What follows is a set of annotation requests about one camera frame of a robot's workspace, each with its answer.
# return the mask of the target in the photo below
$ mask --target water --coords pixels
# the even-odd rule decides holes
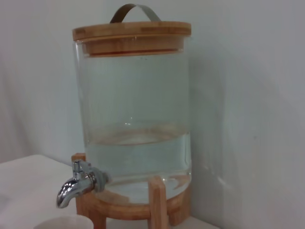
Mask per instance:
[[[148,203],[147,180],[155,175],[163,179],[167,199],[184,191],[191,180],[189,132],[171,124],[127,125],[98,134],[86,147],[88,161],[112,177],[107,192],[128,203]]]

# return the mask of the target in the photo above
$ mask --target white wall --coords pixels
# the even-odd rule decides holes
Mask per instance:
[[[83,151],[71,29],[124,3],[0,2],[1,76],[26,151],[64,162]],[[305,2],[138,3],[193,25],[193,214],[225,229],[304,228]]]

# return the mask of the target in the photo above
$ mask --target white table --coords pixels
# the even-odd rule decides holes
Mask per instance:
[[[57,209],[55,199],[62,184],[72,177],[70,166],[33,155],[0,164],[0,229],[32,229],[53,217],[76,214],[75,199]],[[107,219],[107,229],[146,229],[145,220]],[[189,217],[175,229],[217,229]]]

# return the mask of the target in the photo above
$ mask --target lid handle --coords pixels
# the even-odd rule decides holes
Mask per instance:
[[[130,3],[130,4],[121,6],[114,14],[110,23],[122,22],[124,20],[125,16],[128,14],[128,12],[136,6],[139,7],[151,21],[161,21],[160,18],[157,16],[157,14],[148,6]]]

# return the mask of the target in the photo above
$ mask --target glass beverage dispenser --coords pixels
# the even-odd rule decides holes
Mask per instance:
[[[160,21],[111,23],[73,30],[85,152],[111,175],[108,192],[148,203],[147,179],[158,175],[167,199],[191,181],[186,38],[191,25]]]

